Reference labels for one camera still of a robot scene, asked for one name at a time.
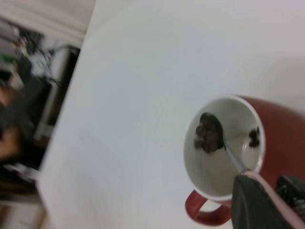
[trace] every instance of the coffee grounds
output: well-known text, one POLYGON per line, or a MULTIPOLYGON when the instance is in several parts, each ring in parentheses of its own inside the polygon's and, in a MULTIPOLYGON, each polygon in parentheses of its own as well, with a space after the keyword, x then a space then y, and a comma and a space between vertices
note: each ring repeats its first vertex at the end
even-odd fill
POLYGON ((196 128, 194 147, 202 148, 204 152, 211 153, 224 146, 223 130, 217 118, 209 113, 203 113, 196 128))

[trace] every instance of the mug rim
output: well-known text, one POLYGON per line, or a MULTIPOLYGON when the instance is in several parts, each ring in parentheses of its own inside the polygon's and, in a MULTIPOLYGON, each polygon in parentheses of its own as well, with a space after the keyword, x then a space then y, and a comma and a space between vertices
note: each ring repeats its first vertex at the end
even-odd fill
MULTIPOLYGON (((262 168, 262 165, 263 165, 263 161, 264 161, 264 156, 265 156, 265 150, 266 150, 266 138, 265 138, 265 131, 264 131, 264 126, 263 126, 263 123, 258 115, 258 113, 256 112, 256 110, 252 107, 251 104, 249 104, 245 99, 241 98, 240 96, 238 95, 222 95, 222 96, 218 96, 218 97, 215 97, 211 100, 209 100, 208 102, 206 102, 202 107, 204 108, 207 104, 213 102, 213 101, 216 101, 216 100, 220 100, 220 99, 233 99, 233 100, 236 100, 236 101, 239 101, 241 102, 242 104, 244 104, 245 106, 247 106, 247 108, 251 111, 251 113, 254 115, 255 117, 255 120, 258 124, 258 127, 259 127, 259 131, 260 131, 260 146, 261 146, 261 152, 259 154, 259 157, 258 157, 258 161, 257 161, 257 164, 255 166, 255 169, 253 170, 254 172, 256 173, 259 173, 261 168, 262 168)), ((191 123, 193 123, 194 119, 195 119, 196 115, 194 115, 194 118, 190 121, 190 123, 188 124, 187 128, 186 128, 186 133, 184 135, 184 144, 183 144, 183 155, 185 154, 185 141, 186 141, 186 136, 189 134, 189 126, 191 123)), ((186 171, 186 174, 188 176, 188 178, 191 180, 191 183, 193 184, 194 186, 194 189, 196 192, 198 192, 201 196, 207 198, 208 200, 213 200, 213 201, 217 201, 217 202, 223 202, 223 201, 228 201, 228 200, 231 200, 232 199, 232 193, 229 194, 229 195, 225 195, 225 196, 221 196, 221 197, 217 197, 217 196, 212 196, 212 195, 208 195, 206 193, 203 193, 201 190, 199 190, 196 185, 192 182, 192 179, 186 169, 186 163, 185 163, 185 159, 183 157, 183 160, 184 160, 184 168, 185 168, 185 171, 186 171)))

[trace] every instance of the spoon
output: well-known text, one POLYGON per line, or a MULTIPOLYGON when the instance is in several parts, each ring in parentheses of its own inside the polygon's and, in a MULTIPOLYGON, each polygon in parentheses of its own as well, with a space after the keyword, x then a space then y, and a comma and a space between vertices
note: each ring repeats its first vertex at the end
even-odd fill
POLYGON ((218 143, 218 146, 219 146, 218 149, 224 147, 225 151, 227 152, 229 158, 233 162, 233 164, 234 164, 235 168, 237 169, 237 171, 240 174, 242 174, 245 171, 249 170, 244 165, 244 163, 238 157, 235 156, 235 154, 233 153, 232 149, 230 148, 230 146, 229 146, 229 144, 228 144, 228 142, 227 142, 227 140, 225 138, 225 135, 224 135, 223 126, 219 122, 218 118, 214 114, 209 113, 209 112, 203 113, 202 117, 209 117, 209 119, 213 120, 213 124, 216 127, 217 134, 220 137, 220 141, 218 143))

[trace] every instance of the metal spoon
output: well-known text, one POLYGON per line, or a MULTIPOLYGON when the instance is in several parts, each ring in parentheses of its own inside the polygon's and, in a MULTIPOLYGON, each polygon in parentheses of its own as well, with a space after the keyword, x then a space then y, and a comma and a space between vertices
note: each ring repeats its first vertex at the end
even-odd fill
POLYGON ((218 130, 218 134, 219 136, 222 136, 222 142, 221 142, 221 147, 224 147, 225 151, 227 152, 229 158, 231 159, 231 161, 233 162, 235 168, 237 169, 237 171, 242 174, 245 171, 249 170, 244 164, 243 162, 235 156, 235 154, 233 153, 232 149, 229 147, 229 144, 225 138, 224 135, 224 129, 223 126, 221 125, 221 123, 219 122, 218 118, 209 112, 203 113, 203 115, 209 116, 214 120, 214 124, 217 126, 216 129, 218 130))

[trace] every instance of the red mug handle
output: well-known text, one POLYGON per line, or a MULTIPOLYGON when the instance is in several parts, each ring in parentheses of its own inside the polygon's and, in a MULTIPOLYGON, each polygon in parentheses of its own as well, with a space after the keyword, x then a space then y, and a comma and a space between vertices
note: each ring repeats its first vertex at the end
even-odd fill
POLYGON ((223 205, 211 212, 200 211, 206 201, 207 199, 195 190, 186 199, 185 209, 192 220, 209 226, 219 226, 231 218, 231 210, 223 205))

